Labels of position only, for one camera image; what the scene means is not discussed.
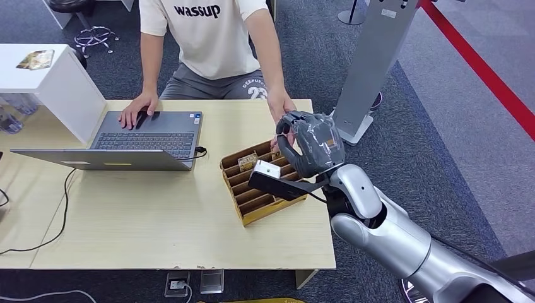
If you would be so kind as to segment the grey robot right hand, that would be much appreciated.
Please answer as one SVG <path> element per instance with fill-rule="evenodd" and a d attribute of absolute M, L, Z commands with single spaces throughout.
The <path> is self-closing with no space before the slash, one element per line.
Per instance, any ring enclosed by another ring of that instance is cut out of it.
<path fill-rule="evenodd" d="M 343 141 L 332 117 L 287 112 L 276 125 L 281 154 L 302 178 L 323 174 L 345 162 Z"/>

